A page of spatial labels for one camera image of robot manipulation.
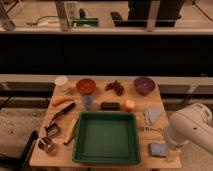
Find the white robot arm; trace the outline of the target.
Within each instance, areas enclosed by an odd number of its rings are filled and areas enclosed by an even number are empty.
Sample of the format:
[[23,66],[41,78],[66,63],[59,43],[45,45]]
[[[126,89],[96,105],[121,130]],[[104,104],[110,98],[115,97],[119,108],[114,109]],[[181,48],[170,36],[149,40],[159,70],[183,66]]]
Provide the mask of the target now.
[[183,147],[192,142],[213,155],[213,113],[204,104],[194,103],[173,112],[162,135],[168,146],[167,162],[174,162]]

